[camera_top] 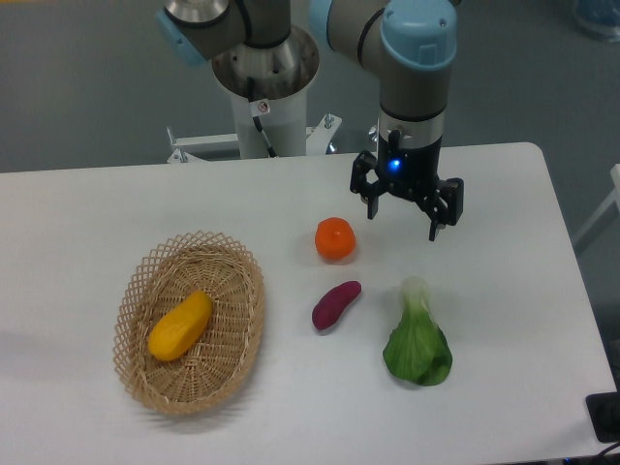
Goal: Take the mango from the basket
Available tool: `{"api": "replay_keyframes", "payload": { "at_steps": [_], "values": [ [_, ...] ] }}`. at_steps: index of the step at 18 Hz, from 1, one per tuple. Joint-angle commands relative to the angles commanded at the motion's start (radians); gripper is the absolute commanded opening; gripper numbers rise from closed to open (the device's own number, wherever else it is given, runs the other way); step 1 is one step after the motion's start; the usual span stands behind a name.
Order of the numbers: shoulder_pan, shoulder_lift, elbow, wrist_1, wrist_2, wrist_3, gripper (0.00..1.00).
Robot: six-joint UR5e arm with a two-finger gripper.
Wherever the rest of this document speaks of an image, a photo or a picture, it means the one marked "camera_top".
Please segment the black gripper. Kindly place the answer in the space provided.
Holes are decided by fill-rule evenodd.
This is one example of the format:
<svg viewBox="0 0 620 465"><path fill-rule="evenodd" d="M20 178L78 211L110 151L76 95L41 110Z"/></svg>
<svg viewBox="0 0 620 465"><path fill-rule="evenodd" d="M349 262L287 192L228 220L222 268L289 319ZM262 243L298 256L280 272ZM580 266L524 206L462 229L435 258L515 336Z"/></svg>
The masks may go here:
<svg viewBox="0 0 620 465"><path fill-rule="evenodd" d="M379 209L379 197L390 193L409 201L422 201L422 211L430 219L428 238L434 241L440 230L455 226L464 208L464 181L454 177L439 179L437 174L442 138L420 148L406 148L404 137L393 131L379 136L378 158L367 150L353 161L350 191L366 204L367 219ZM368 181L369 173L377 179Z"/></svg>

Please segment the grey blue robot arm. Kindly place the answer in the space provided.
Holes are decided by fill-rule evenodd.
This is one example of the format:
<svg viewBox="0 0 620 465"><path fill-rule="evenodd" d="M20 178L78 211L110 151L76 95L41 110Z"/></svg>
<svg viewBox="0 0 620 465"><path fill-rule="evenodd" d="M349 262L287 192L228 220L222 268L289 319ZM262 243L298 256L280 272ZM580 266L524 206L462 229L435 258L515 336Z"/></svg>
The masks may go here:
<svg viewBox="0 0 620 465"><path fill-rule="evenodd" d="M455 225L464 183L437 173L457 50L451 1L313 1L309 28L288 1L168 1L156 14L186 63L212 67L229 93L243 158L307 153L306 92L319 44L378 79L377 149L355 159L350 189L369 216L390 194L414 202L430 234Z"/></svg>

